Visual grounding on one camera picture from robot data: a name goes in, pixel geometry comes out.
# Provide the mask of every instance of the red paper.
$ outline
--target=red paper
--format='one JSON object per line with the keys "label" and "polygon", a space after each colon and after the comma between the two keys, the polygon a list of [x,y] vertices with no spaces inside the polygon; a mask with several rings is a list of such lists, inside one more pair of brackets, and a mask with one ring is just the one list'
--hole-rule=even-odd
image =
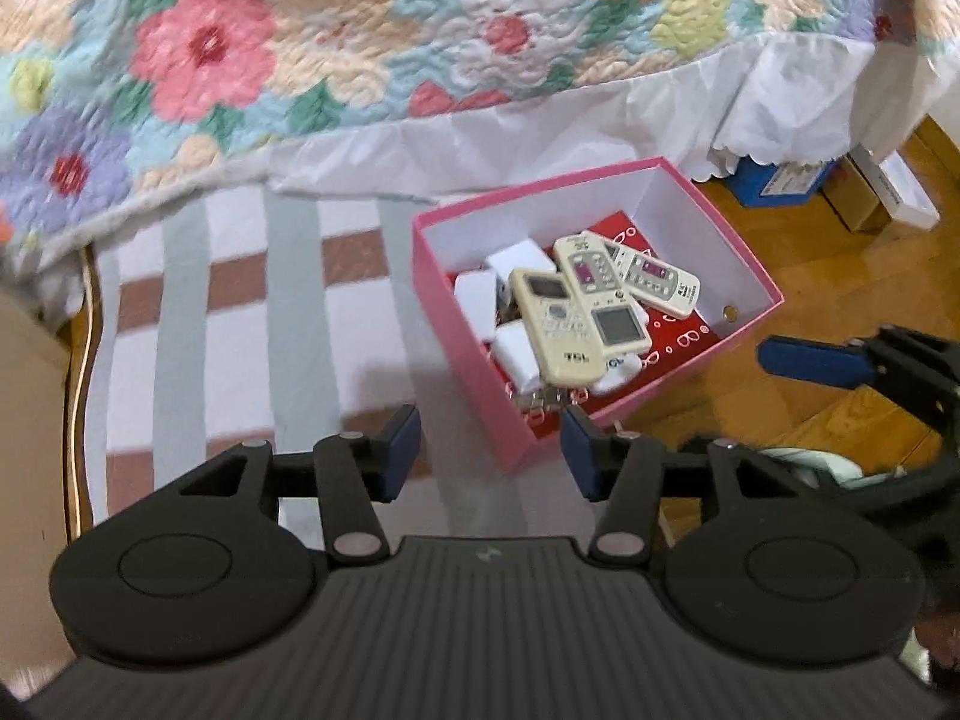
{"label": "red paper", "polygon": [[[616,241],[618,244],[627,245],[627,247],[656,257],[656,252],[651,250],[645,237],[632,224],[630,218],[622,212],[600,220],[589,229],[604,238]],[[454,276],[450,276],[451,287],[454,279]],[[684,362],[693,359],[713,346],[714,343],[720,341],[719,336],[707,327],[707,322],[704,322],[704,319],[697,312],[693,312],[686,319],[674,319],[674,317],[667,317],[666,314],[655,308],[646,305],[643,308],[650,315],[647,333],[650,335],[654,346],[642,357],[644,363],[642,372],[630,384],[621,386],[620,389],[615,389],[602,397],[591,395],[587,388],[571,390],[571,400],[579,404],[587,413],[596,413],[607,408],[631,392],[656,381],[664,373],[675,370]],[[484,344],[484,348],[491,365],[503,381],[504,391],[506,394],[510,394],[514,390],[514,385],[500,366],[496,365],[496,361],[490,358],[490,350],[486,344]],[[534,409],[525,415],[525,419],[538,439],[543,439],[560,429],[560,415],[557,412]]]}

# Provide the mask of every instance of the black circular housing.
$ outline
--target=black circular housing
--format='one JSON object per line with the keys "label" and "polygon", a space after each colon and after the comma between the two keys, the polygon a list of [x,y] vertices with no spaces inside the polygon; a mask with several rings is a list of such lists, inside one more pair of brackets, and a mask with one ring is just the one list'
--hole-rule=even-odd
{"label": "black circular housing", "polygon": [[899,653],[923,600],[923,571],[843,509],[746,499],[674,547],[664,586],[683,617],[731,650],[827,665]]}
{"label": "black circular housing", "polygon": [[91,656],[162,666],[209,661],[282,628],[314,586],[310,553],[230,498],[145,501],[70,544],[50,596]]}

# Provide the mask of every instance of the white label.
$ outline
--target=white label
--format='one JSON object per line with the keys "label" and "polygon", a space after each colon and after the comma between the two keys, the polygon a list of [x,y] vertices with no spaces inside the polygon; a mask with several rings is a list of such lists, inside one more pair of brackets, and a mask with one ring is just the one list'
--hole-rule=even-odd
{"label": "white label", "polygon": [[825,162],[816,165],[798,165],[791,162],[778,167],[774,175],[770,176],[767,185],[760,192],[761,197],[770,194],[806,194],[817,183],[820,173],[824,171]]}

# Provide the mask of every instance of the white charger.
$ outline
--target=white charger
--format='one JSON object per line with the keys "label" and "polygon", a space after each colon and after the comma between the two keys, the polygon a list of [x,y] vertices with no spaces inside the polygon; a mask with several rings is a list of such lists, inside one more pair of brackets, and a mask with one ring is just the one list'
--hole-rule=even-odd
{"label": "white charger", "polygon": [[549,271],[551,274],[557,272],[556,264],[546,256],[544,250],[532,238],[525,238],[518,244],[493,252],[484,264],[496,273],[500,300],[505,306],[509,306],[514,299],[510,289],[510,274],[516,269]]}
{"label": "white charger", "polygon": [[534,347],[530,344],[530,337],[527,335],[523,319],[497,327],[490,351],[493,359],[510,377],[519,394],[526,395],[542,389],[544,381],[539,376]]}
{"label": "white charger", "polygon": [[496,331],[496,273],[464,271],[453,283],[453,296],[477,341],[492,341]]}
{"label": "white charger", "polygon": [[638,354],[625,354],[607,360],[607,372],[603,378],[590,387],[590,394],[606,395],[621,386],[630,384],[643,370],[643,361]]}

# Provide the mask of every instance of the blue box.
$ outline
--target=blue box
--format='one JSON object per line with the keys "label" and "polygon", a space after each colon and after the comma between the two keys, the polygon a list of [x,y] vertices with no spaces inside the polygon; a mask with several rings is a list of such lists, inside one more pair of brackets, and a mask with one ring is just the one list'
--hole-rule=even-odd
{"label": "blue box", "polygon": [[835,163],[834,159],[816,165],[757,165],[750,157],[742,157],[736,172],[724,183],[745,208],[803,205],[820,189]]}

